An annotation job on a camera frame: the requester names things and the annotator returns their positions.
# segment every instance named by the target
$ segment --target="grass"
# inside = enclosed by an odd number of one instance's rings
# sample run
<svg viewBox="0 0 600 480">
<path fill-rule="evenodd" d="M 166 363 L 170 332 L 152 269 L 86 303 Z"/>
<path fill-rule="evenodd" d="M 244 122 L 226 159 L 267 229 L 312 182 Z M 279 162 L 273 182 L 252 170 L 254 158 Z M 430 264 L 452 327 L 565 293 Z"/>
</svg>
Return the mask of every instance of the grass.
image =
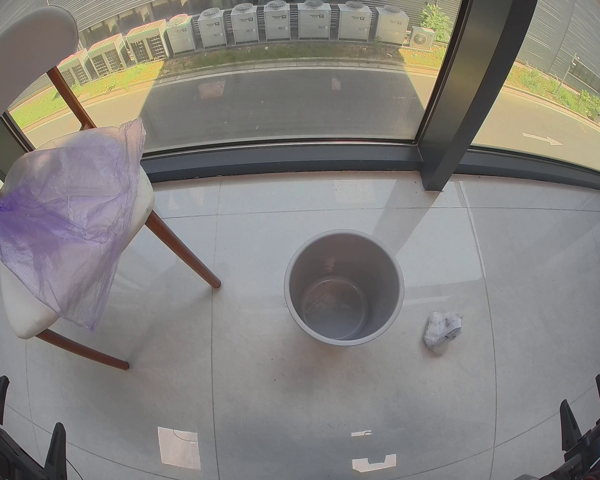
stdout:
<svg viewBox="0 0 600 480">
<path fill-rule="evenodd" d="M 131 85 L 149 82 L 161 77 L 176 75 L 183 71 L 194 71 L 206 67 L 240 62 L 260 62 L 280 59 L 352 58 L 385 60 L 398 64 L 439 68 L 445 47 L 433 46 L 429 52 L 399 49 L 380 41 L 370 44 L 335 42 L 294 42 L 281 44 L 259 44 L 235 49 L 217 49 L 205 53 L 194 53 L 184 57 L 135 65 L 124 71 L 113 73 L 85 85 L 77 85 L 73 92 L 81 102 L 106 95 L 116 90 L 127 90 Z M 39 96 L 27 100 L 10 113 L 20 128 L 44 119 L 67 108 L 54 87 Z"/>
<path fill-rule="evenodd" d="M 547 98 L 587 118 L 595 117 L 596 107 L 592 100 L 593 97 L 586 94 L 581 95 L 566 86 L 561 87 L 555 94 L 559 82 L 535 68 L 514 65 L 508 74 L 505 85 Z"/>
</svg>

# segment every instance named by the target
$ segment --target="small air conditioner unit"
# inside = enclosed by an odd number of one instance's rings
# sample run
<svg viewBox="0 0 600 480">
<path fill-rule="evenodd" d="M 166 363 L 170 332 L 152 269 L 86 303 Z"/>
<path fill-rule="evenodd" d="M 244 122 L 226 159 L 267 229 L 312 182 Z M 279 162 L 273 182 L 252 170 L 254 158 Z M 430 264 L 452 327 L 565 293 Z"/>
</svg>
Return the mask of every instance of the small air conditioner unit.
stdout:
<svg viewBox="0 0 600 480">
<path fill-rule="evenodd" d="M 167 23 L 167 37 L 171 42 L 173 54 L 188 52 L 196 49 L 196 37 L 191 25 L 191 17 L 182 13 L 176 15 Z"/>
<path fill-rule="evenodd" d="M 65 58 L 58 65 L 58 70 L 69 86 L 83 85 L 97 78 L 86 49 L 79 50 Z"/>
<path fill-rule="evenodd" d="M 265 5 L 265 34 L 267 40 L 289 40 L 290 5 L 285 0 L 271 0 Z"/>
<path fill-rule="evenodd" d="M 431 28 L 414 26 L 410 34 L 409 46 L 414 49 L 430 50 L 436 33 Z"/>
<path fill-rule="evenodd" d="M 129 30 L 125 39 L 130 45 L 137 63 L 169 56 L 169 50 L 164 41 L 166 28 L 166 20 L 157 20 Z"/>
<path fill-rule="evenodd" d="M 94 43 L 88 50 L 88 56 L 100 77 L 127 68 L 130 63 L 123 35 Z"/>
<path fill-rule="evenodd" d="M 338 4 L 340 19 L 338 40 L 368 40 L 371 29 L 371 9 L 361 2 L 350 0 Z"/>
<path fill-rule="evenodd" d="M 224 11 L 220 8 L 207 8 L 198 17 L 198 28 L 204 48 L 227 45 Z"/>
<path fill-rule="evenodd" d="M 298 4 L 298 38 L 329 38 L 331 6 L 322 0 Z"/>
<path fill-rule="evenodd" d="M 393 5 L 377 8 L 377 29 L 375 36 L 382 42 L 404 44 L 409 18 L 406 13 Z"/>
<path fill-rule="evenodd" d="M 259 40 L 259 22 L 256 17 L 256 5 L 238 4 L 231 10 L 233 41 L 245 43 Z"/>
</svg>

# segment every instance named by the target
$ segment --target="gray trash can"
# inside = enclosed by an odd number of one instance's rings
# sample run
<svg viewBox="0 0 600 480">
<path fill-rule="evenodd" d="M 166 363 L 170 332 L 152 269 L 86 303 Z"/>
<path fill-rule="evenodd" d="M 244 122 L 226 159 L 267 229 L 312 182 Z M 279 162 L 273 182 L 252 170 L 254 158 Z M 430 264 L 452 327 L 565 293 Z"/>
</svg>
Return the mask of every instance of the gray trash can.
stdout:
<svg viewBox="0 0 600 480">
<path fill-rule="evenodd" d="M 284 292 L 306 333 L 331 345 L 359 345 L 392 325 L 404 299 L 404 278 L 381 242 L 354 230 L 332 230 L 294 254 Z"/>
</svg>

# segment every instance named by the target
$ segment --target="chair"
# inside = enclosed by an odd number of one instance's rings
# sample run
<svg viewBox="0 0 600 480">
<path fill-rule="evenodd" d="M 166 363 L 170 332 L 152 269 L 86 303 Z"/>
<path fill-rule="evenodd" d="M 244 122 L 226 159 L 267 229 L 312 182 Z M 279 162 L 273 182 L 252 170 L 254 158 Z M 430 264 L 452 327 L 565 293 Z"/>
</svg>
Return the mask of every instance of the chair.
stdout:
<svg viewBox="0 0 600 480">
<path fill-rule="evenodd" d="M 69 12 L 56 6 L 40 7 L 0 31 L 0 65 L 3 66 L 4 72 L 11 72 L 0 80 L 0 112 L 6 110 L 27 86 L 47 72 L 67 106 L 81 122 L 81 130 L 95 128 L 94 122 L 56 67 L 64 58 L 76 51 L 77 41 L 75 20 Z M 219 288 L 221 281 L 166 226 L 152 210 L 153 207 L 152 185 L 140 166 L 137 196 L 133 205 L 127 243 L 146 224 L 192 270 L 213 288 Z M 0 287 L 8 322 L 18 337 L 24 339 L 38 337 L 99 363 L 121 370 L 129 369 L 129 364 L 124 360 L 90 349 L 49 330 L 58 320 L 58 315 L 34 297 L 16 275 L 1 262 Z"/>
</svg>

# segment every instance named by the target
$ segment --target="plastic bag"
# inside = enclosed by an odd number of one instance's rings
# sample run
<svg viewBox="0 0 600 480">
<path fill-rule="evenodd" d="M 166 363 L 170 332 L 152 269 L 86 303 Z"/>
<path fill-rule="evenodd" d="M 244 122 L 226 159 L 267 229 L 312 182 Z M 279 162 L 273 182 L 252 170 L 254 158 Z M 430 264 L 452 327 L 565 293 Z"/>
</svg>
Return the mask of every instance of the plastic bag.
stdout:
<svg viewBox="0 0 600 480">
<path fill-rule="evenodd" d="M 423 335 L 425 345 L 434 352 L 440 353 L 442 350 L 439 347 L 460 335 L 462 320 L 463 318 L 455 313 L 433 312 L 429 316 L 427 330 Z"/>
<path fill-rule="evenodd" d="M 89 329 L 126 247 L 145 136 L 139 118 L 65 135 L 20 157 L 0 190 L 0 260 Z"/>
</svg>

